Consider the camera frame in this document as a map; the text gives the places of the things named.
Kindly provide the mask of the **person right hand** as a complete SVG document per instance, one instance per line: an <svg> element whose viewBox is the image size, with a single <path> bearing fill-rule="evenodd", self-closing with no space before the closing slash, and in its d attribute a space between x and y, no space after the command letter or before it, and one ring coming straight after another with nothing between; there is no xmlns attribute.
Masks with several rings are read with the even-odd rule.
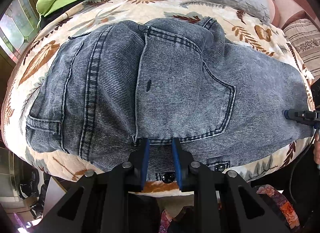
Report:
<svg viewBox="0 0 320 233"><path fill-rule="evenodd" d="M320 141L319 132L315 135L314 149L313 149L313 159L317 165L320 165Z"/></svg>

